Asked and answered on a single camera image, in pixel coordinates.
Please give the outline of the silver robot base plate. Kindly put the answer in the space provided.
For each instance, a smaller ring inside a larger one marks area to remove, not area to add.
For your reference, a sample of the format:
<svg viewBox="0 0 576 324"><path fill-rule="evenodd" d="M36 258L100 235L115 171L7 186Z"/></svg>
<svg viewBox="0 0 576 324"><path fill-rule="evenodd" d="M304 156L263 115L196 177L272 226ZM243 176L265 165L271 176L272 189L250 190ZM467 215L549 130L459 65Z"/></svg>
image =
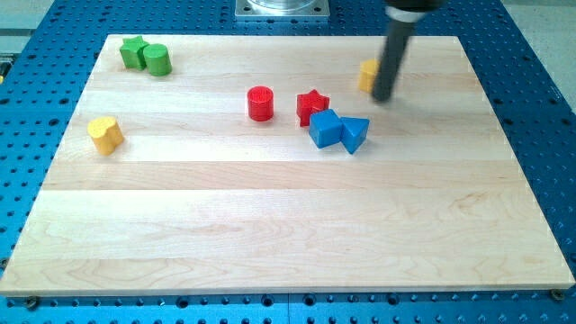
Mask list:
<svg viewBox="0 0 576 324"><path fill-rule="evenodd" d="M329 0L235 0L237 18L328 18Z"/></svg>

